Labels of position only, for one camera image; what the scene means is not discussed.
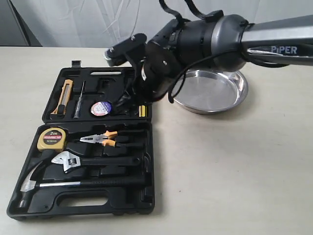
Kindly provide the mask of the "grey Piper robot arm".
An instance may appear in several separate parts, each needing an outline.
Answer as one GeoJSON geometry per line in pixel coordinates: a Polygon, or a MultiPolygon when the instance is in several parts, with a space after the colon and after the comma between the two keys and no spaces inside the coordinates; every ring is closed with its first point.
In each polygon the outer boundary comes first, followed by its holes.
{"type": "Polygon", "coordinates": [[[135,87],[149,102],[179,93],[189,69],[236,71],[247,62],[267,68],[313,64],[311,15],[249,23],[239,15],[212,12],[199,20],[170,20],[145,45],[135,87]]]}

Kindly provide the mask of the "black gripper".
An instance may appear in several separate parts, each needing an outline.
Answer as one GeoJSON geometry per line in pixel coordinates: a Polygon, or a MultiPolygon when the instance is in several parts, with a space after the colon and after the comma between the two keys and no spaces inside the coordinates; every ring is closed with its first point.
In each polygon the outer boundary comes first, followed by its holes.
{"type": "Polygon", "coordinates": [[[189,64],[193,55],[188,44],[191,21],[170,20],[145,46],[145,59],[139,77],[133,85],[137,102],[162,99],[173,85],[175,77],[189,64]]]}

